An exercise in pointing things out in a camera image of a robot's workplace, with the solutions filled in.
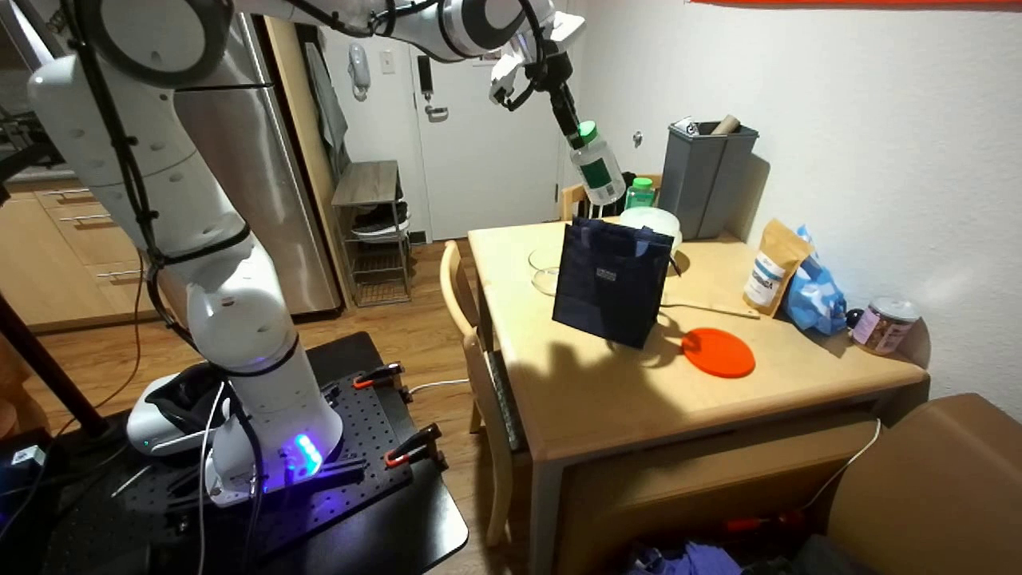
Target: refrigerator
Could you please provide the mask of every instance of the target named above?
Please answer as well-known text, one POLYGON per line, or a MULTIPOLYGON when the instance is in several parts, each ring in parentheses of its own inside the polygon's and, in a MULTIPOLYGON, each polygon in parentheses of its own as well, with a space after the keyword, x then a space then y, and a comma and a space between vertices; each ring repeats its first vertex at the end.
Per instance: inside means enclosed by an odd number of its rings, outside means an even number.
POLYGON ((340 313, 345 304, 340 271, 275 67, 262 20, 237 13, 222 67, 177 89, 177 112, 232 207, 269 249, 288 310, 294 317, 340 313))

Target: wall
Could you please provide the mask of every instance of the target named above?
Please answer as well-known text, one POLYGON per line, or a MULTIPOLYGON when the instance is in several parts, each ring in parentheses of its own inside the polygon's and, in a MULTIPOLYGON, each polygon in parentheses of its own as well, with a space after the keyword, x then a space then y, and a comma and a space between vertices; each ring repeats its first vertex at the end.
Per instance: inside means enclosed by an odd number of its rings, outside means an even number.
MULTIPOLYGON (((561 9, 582 13, 587 0, 560 0, 561 9)), ((431 230, 428 225, 428 189, 425 189, 425 165, 423 165, 423 148, 420 148, 420 72, 414 72, 414 53, 420 47, 391 41, 391 37, 345 37, 327 33, 327 67, 332 72, 332 82, 340 89, 345 118, 348 118, 348 153, 353 160, 399 160, 404 168, 404 189, 408 197, 408 217, 412 230, 431 230), (348 76, 348 44, 360 44, 372 60, 375 87, 365 102, 353 94, 353 76, 348 76)), ((586 57, 586 34, 578 34, 578 47, 573 47, 575 57, 575 102, 587 116, 587 57, 586 57)), ((570 164, 570 148, 560 148, 560 179, 575 183, 578 171, 570 164)))
POLYGON ((1022 419, 1022 13, 582 6, 590 116, 627 165, 660 168, 673 118, 755 125, 770 171, 752 240, 766 217, 809 224, 851 304, 922 306, 935 395, 1022 419))

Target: orange plate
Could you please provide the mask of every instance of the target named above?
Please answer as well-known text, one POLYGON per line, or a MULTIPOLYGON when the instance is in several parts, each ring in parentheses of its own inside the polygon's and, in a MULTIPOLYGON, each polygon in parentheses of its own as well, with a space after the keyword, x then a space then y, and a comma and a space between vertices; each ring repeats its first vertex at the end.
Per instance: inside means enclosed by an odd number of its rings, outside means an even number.
POLYGON ((755 350, 722 327, 690 327, 681 337, 681 353, 716 378, 748 378, 758 367, 755 350))

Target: wooden chair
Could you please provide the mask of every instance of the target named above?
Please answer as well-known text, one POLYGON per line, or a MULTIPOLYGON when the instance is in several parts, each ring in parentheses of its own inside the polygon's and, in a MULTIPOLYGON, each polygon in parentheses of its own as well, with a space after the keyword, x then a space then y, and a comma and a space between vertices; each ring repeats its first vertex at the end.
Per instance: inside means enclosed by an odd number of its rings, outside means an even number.
POLYGON ((465 373, 474 385, 474 431, 485 427, 491 460, 491 490, 485 518, 485 546, 505 538, 513 490, 513 455, 524 451, 524 434, 511 405, 508 373, 502 353, 489 347, 489 335, 478 332, 478 304, 471 288, 458 241, 445 247, 440 293, 447 313, 462 337, 465 373))
POLYGON ((12 345, 0 335, 0 436, 25 434, 43 427, 44 412, 25 392, 29 371, 12 345))
POLYGON ((561 189, 561 191, 560 191, 560 217, 561 217, 561 219, 578 217, 582 200, 586 200, 586 186, 570 186, 570 189, 561 189))

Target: plastic bottle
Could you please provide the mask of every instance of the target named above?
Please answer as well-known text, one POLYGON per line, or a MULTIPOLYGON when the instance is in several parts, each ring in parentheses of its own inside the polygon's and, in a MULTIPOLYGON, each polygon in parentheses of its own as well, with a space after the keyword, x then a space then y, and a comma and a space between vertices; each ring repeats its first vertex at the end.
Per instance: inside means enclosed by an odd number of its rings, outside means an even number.
POLYGON ((617 156, 601 138, 597 121, 578 125, 573 164, 586 179, 586 191, 590 205, 615 205, 619 200, 619 194, 627 194, 627 179, 619 176, 617 156))
POLYGON ((633 179, 627 207, 652 207, 652 179, 633 179))

